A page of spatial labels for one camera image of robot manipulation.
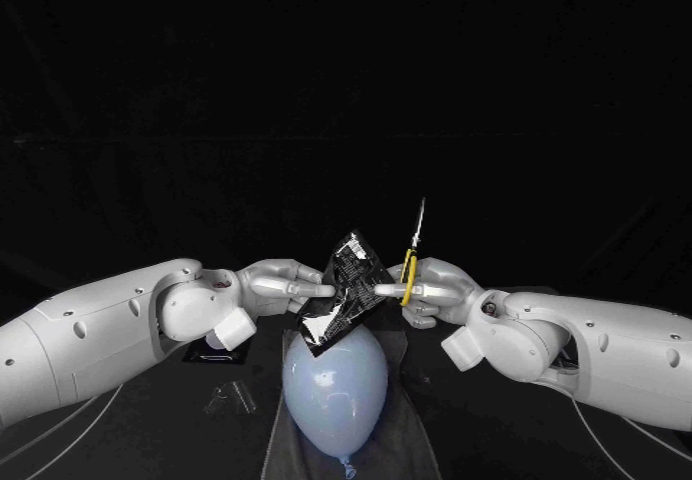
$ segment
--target black background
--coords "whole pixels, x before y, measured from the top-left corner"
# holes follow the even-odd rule
[[[174,258],[324,269],[352,228],[391,266],[425,195],[482,285],[690,316],[677,13],[326,5],[2,2],[5,319]]]

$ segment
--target balloon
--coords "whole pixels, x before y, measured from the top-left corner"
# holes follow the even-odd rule
[[[286,405],[315,446],[347,466],[347,478],[357,474],[350,457],[378,422],[387,380],[386,352],[364,325],[319,357],[296,335],[285,359]]]

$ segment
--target clear plastic object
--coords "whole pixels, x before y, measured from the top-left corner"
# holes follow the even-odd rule
[[[253,415],[257,413],[257,404],[243,380],[236,380],[214,388],[213,400],[205,407],[208,415],[223,413]]]

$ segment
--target scissor blade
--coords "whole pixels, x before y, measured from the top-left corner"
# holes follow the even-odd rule
[[[426,197],[423,197],[422,209],[419,210],[419,221],[416,223],[416,234],[414,234],[414,241],[413,241],[414,248],[419,246],[419,242],[422,241],[422,225],[423,225],[425,211],[426,211]]]

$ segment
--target yellow scissors handle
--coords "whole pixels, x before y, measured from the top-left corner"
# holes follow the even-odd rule
[[[404,298],[401,300],[401,306],[406,307],[409,305],[409,300],[412,298],[412,290],[414,289],[414,280],[416,280],[416,264],[417,261],[417,252],[414,249],[409,249],[407,251],[407,259],[404,260],[404,267],[401,269],[401,280],[400,282],[404,283],[404,278],[407,275],[407,267],[409,267],[409,281],[407,281],[407,292],[404,293]]]

